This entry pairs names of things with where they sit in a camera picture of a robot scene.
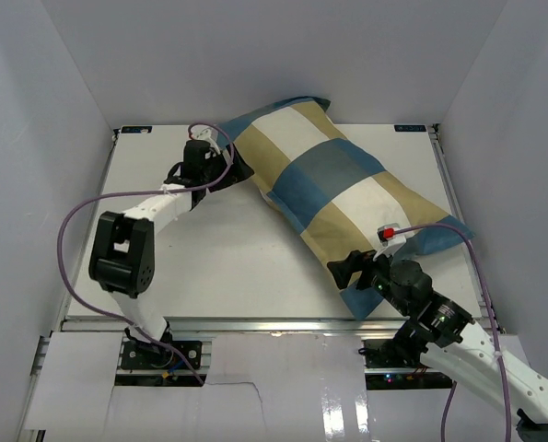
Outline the blue beige white checked pillowcase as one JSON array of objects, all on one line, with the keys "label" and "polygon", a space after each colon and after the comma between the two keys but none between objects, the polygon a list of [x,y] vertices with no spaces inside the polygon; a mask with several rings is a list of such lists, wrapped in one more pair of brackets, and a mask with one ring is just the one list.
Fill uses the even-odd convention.
[{"label": "blue beige white checked pillowcase", "polygon": [[289,263],[262,273],[257,316],[390,318],[373,290],[338,289],[329,262],[379,246],[385,225],[405,229],[399,258],[416,258],[438,290],[477,313],[475,278],[424,128],[340,127],[325,99],[284,99],[224,123],[263,199],[297,232]]}]

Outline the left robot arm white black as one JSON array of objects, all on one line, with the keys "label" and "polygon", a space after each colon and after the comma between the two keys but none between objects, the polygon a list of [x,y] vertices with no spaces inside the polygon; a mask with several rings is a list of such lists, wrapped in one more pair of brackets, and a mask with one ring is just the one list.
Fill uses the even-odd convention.
[{"label": "left robot arm white black", "polygon": [[129,336],[144,342],[142,357],[154,367],[167,365],[173,344],[164,337],[168,322],[142,299],[155,275],[156,235],[205,196],[243,182],[253,175],[234,145],[189,140],[183,159],[164,179],[160,192],[122,212],[99,216],[88,274],[111,293],[129,323]]}]

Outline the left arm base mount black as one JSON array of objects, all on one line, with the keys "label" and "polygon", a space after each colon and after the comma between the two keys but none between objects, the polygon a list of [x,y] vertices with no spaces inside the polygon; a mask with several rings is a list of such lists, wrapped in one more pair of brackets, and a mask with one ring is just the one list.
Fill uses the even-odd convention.
[{"label": "left arm base mount black", "polygon": [[[160,345],[141,341],[125,330],[122,343],[120,369],[122,370],[167,370],[187,369],[178,354]],[[201,367],[203,344],[201,341],[174,341],[169,331],[165,331],[161,341],[170,344],[181,352],[194,369]]]}]

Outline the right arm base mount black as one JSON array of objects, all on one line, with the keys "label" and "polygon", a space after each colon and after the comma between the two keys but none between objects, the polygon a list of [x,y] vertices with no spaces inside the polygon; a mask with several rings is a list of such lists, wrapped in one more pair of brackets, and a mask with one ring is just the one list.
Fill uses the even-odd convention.
[{"label": "right arm base mount black", "polygon": [[389,340],[381,343],[365,340],[358,353],[364,358],[366,368],[411,368],[410,375],[414,377],[428,370],[428,366],[421,362],[427,344],[428,340],[405,322]]}]

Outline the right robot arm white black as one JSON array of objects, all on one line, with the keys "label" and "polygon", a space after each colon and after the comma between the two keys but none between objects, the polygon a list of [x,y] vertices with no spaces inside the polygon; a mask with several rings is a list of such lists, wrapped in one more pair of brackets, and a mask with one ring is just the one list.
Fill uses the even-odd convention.
[{"label": "right robot arm white black", "polygon": [[361,349],[368,365],[431,367],[511,411],[518,429],[548,431],[548,378],[502,349],[469,312],[439,294],[418,262],[354,250],[327,267],[341,289],[357,273],[356,290],[371,290],[405,318],[392,339]]}]

